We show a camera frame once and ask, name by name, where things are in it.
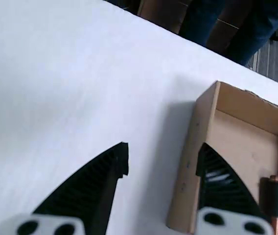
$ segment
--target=cardboard box in background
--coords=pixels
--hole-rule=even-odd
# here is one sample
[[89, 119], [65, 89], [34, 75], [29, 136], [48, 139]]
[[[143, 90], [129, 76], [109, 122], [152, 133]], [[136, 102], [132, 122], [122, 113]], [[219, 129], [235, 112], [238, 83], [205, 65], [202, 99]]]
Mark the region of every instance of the cardboard box in background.
[[203, 142], [228, 162], [259, 202], [260, 178], [278, 174], [278, 106], [219, 81], [197, 99], [167, 217], [168, 227], [184, 233], [195, 231], [200, 185], [195, 171]]

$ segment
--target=cardboard flap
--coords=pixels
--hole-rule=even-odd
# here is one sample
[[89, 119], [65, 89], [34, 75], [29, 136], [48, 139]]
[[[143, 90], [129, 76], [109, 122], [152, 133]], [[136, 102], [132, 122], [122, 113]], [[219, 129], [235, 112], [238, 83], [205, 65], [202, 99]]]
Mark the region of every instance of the cardboard flap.
[[221, 82], [217, 110], [278, 135], [278, 106], [250, 91]]

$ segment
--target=black fan-shaped part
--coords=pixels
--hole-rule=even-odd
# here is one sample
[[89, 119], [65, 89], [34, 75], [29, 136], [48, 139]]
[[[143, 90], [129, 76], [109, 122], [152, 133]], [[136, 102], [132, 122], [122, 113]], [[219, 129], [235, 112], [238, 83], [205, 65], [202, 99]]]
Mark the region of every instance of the black fan-shaped part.
[[33, 213], [78, 217], [86, 234], [104, 235], [123, 175], [128, 175], [128, 144], [121, 142], [71, 175]]
[[199, 151], [196, 175], [201, 177], [199, 209], [214, 207], [266, 219], [239, 176], [207, 143]]

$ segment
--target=white plastic part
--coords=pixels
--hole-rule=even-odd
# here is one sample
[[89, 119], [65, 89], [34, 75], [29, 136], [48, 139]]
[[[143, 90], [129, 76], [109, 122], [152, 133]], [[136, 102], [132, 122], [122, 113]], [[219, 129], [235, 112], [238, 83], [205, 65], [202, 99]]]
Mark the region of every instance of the white plastic part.
[[[33, 232], [18, 233], [19, 228], [30, 221], [37, 223]], [[61, 235], [61, 231], [56, 231], [64, 225], [73, 228], [72, 233], [67, 235], [85, 235], [84, 225], [79, 218], [43, 214], [19, 214], [9, 218], [0, 224], [0, 235]]]
[[198, 211], [195, 235], [273, 235], [262, 218], [204, 207]]

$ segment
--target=jeans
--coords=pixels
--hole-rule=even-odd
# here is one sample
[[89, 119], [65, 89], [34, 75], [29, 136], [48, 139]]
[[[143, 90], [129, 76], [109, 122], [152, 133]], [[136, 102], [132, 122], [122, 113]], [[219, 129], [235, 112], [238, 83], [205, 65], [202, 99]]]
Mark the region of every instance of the jeans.
[[[193, 0], [179, 35], [205, 46], [224, 5], [225, 0]], [[277, 29], [278, 0], [257, 0], [223, 55], [245, 65]]]

